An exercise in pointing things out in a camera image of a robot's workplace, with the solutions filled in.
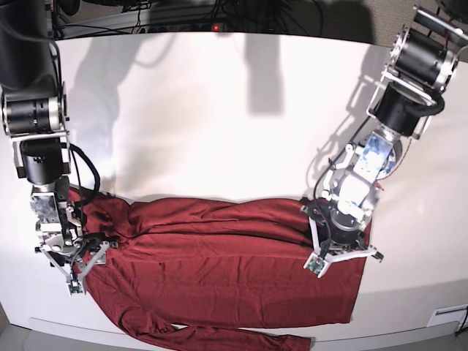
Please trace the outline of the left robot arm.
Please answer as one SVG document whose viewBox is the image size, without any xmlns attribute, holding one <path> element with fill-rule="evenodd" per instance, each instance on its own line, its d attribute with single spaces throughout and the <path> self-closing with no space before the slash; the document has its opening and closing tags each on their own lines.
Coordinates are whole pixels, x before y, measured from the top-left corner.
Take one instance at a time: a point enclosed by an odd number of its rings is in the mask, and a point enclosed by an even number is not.
<svg viewBox="0 0 468 351">
<path fill-rule="evenodd" d="M 466 1 L 438 1 L 437 12 L 415 7 L 422 33 L 404 26 L 396 37 L 380 81 L 366 109 L 376 127 L 362 139 L 355 133 L 329 160 L 305 205 L 311 220 L 312 257 L 317 261 L 382 255 L 364 242 L 380 197 L 378 182 L 399 162 L 403 137 L 419 137 L 419 124 L 441 113 L 442 95 L 467 48 Z"/>
</svg>

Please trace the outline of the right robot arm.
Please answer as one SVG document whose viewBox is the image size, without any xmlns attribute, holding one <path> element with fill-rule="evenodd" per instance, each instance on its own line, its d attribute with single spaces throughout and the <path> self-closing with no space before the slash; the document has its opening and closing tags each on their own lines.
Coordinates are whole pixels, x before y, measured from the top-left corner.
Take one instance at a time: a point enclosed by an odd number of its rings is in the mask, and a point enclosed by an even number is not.
<svg viewBox="0 0 468 351">
<path fill-rule="evenodd" d="M 53 13 L 53 1 L 1 2 L 1 125 L 18 177 L 32 185 L 38 251 L 57 268 L 85 274 L 104 263 L 110 242 L 84 232 L 84 208 L 98 195 L 100 176 L 69 141 Z"/>
</svg>

